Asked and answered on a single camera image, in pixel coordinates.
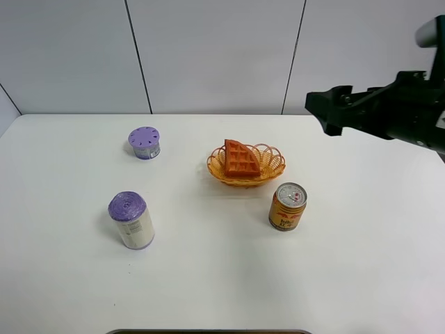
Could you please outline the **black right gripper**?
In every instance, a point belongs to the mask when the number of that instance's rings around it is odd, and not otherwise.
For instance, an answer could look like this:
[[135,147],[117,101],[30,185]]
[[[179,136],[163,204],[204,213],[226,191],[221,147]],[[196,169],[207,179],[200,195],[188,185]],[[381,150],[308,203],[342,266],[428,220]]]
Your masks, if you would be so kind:
[[328,136],[340,136],[344,127],[444,151],[444,80],[425,79],[425,73],[399,72],[384,87],[353,93],[352,86],[335,86],[307,93],[305,109]]

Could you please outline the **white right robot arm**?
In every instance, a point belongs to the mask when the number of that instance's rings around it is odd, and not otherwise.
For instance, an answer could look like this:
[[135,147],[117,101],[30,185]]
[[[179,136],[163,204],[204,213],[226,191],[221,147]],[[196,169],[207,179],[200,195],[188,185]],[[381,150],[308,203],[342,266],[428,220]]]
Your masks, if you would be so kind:
[[349,127],[444,153],[444,16],[425,23],[415,39],[420,48],[436,49],[429,73],[401,71],[391,84],[361,93],[352,86],[307,93],[305,109],[325,134],[339,136]]

